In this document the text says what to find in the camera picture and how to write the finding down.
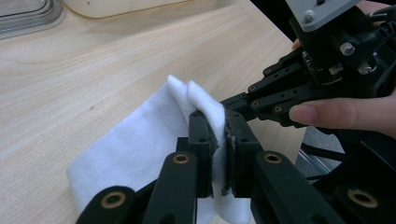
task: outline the plastic container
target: plastic container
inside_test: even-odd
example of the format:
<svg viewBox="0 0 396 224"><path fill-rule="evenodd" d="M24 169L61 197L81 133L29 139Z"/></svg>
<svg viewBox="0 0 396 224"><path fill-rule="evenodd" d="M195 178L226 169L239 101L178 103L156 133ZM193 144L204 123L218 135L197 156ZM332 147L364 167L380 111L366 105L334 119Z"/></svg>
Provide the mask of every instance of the plastic container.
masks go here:
<svg viewBox="0 0 396 224"><path fill-rule="evenodd" d="M64 3L83 16L103 18L184 1L187 0L64 0Z"/></svg>
<svg viewBox="0 0 396 224"><path fill-rule="evenodd" d="M0 39L49 28L61 15L59 0L0 0Z"/></svg>

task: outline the white cloth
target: white cloth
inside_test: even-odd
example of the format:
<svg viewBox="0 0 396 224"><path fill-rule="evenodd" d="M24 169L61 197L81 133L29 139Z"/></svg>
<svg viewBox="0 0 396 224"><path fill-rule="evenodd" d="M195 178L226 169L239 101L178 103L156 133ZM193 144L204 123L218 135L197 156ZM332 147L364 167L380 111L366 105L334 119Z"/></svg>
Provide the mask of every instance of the white cloth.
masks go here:
<svg viewBox="0 0 396 224"><path fill-rule="evenodd" d="M221 196L225 169L223 106L196 83L186 85L172 76L68 167L78 211L82 212L103 189L117 185L138 191L156 179L165 157L176 150L177 138L188 136L189 114L197 109L205 114L219 142L212 167L214 199L198 200L197 223L207 223L215 213L230 223L249 223L247 199Z"/></svg>

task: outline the human hand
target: human hand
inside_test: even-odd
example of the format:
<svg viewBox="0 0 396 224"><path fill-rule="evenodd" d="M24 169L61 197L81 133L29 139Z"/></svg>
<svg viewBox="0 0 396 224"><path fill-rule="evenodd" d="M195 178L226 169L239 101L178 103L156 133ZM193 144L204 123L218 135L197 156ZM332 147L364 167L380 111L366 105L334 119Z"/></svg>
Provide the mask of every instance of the human hand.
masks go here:
<svg viewBox="0 0 396 224"><path fill-rule="evenodd" d="M360 2L365 13L387 5ZM292 49L301 47L297 39ZM396 89L388 97L373 99L336 98L295 105L289 112L295 122L329 129L375 131L396 139Z"/></svg>

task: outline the fingernail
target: fingernail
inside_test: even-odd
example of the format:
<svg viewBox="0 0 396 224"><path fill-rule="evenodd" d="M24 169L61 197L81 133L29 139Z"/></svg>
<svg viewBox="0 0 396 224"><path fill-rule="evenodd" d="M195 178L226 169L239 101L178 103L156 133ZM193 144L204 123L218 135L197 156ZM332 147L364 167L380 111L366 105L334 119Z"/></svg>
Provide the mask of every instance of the fingernail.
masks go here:
<svg viewBox="0 0 396 224"><path fill-rule="evenodd" d="M317 115L318 111L312 105L295 105L289 111L291 120L307 125L315 125Z"/></svg>

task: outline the wood grain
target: wood grain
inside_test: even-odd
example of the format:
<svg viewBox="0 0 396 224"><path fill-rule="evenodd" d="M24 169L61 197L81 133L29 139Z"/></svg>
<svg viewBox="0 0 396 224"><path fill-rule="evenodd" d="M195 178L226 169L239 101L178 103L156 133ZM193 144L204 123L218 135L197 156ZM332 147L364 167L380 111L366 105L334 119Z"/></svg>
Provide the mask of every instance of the wood grain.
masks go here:
<svg viewBox="0 0 396 224"><path fill-rule="evenodd" d="M193 0L0 41L2 223L74 223L67 166L169 74L216 99L246 91L291 43L246 0ZM295 160L304 129L250 122Z"/></svg>

